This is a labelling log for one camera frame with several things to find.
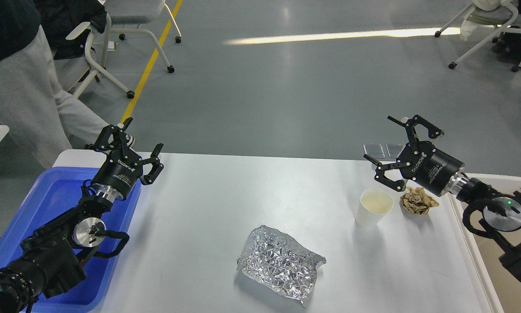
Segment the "gray sweatpants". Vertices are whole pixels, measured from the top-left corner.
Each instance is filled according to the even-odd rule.
[[[62,89],[42,27],[26,48],[0,61],[0,123],[44,168],[71,149],[66,132],[94,143],[108,125]]]

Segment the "robotic arm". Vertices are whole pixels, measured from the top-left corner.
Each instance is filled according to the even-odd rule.
[[[34,230],[20,243],[23,255],[0,269],[0,313],[25,307],[29,313],[40,293],[46,298],[67,293],[86,279],[83,268],[92,257],[114,257],[129,241],[126,233],[107,230],[100,218],[115,200],[127,198],[137,180],[152,184],[164,168],[158,157],[163,144],[157,144],[147,159],[127,146],[125,131],[132,120],[104,127],[93,147],[107,155],[106,161],[89,185],[83,182],[78,204]],[[152,164],[146,175],[145,164]],[[109,253],[98,252],[105,237],[120,242]]]
[[[513,232],[521,229],[521,191],[513,195],[502,194],[477,178],[469,178],[462,172],[464,164],[454,157],[437,149],[430,141],[419,141],[416,125],[422,125],[429,131],[429,138],[436,139],[444,134],[442,130],[419,115],[401,121],[388,116],[388,119],[405,128],[408,143],[396,158],[395,163],[382,164],[372,156],[364,158],[376,166],[374,180],[398,192],[405,190],[407,180],[412,180],[436,196],[447,192],[456,199],[468,204],[463,212],[462,222],[473,234],[495,240],[503,249],[499,258],[502,266],[521,282],[521,243],[511,245],[500,232]],[[388,170],[399,169],[403,180],[391,180],[386,177]],[[470,216],[479,211],[483,218],[479,220],[484,230],[471,225]]]

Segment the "yellow floor line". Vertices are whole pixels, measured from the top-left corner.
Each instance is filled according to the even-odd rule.
[[[179,12],[179,7],[181,6],[181,2],[183,0],[177,0],[177,3],[175,4],[174,10],[172,11],[172,14],[174,18],[177,16],[177,13]],[[162,35],[160,36],[160,39],[158,40],[158,43],[160,44],[160,47],[164,45],[164,41],[166,40],[167,33],[170,31],[171,28],[171,18],[168,20],[164,31],[162,32]],[[156,62],[158,58],[158,50],[154,49],[153,55],[151,55],[149,59],[149,63],[147,64],[147,67],[145,67],[145,71],[143,72],[143,75],[141,76],[141,80],[139,80],[139,83],[137,84],[137,88],[135,89],[135,97],[129,101],[129,104],[127,105],[127,109],[125,109],[125,113],[123,114],[123,117],[121,118],[120,123],[123,123],[125,119],[131,116],[133,113],[133,109],[135,109],[135,106],[137,105],[137,101],[139,101],[139,97],[141,96],[141,92],[143,91],[143,88],[145,87],[145,84],[147,83],[147,80],[149,79],[150,72],[154,66],[154,63]]]

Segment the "crumpled paper ball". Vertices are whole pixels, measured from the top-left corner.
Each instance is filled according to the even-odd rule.
[[[262,225],[247,238],[237,259],[237,270],[304,307],[317,269],[326,258],[301,246],[292,236]]]
[[[430,208],[439,206],[438,202],[433,197],[425,193],[425,188],[422,187],[407,187],[409,191],[400,197],[400,205],[404,210],[413,214],[429,214]]]

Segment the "blue plastic tray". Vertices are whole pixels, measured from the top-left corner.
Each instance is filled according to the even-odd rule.
[[[38,177],[0,239],[0,269],[21,256],[20,242],[36,228],[77,205],[82,182],[92,179],[97,171],[97,168],[56,167]],[[127,200],[114,202],[112,211],[102,216],[108,230],[127,231],[140,193],[141,182],[137,182]],[[117,240],[106,238],[99,251],[110,252],[116,244]],[[117,257],[92,258],[84,268],[87,279],[62,295],[50,299],[41,295],[33,311],[87,313],[92,310],[108,289],[116,261]]]

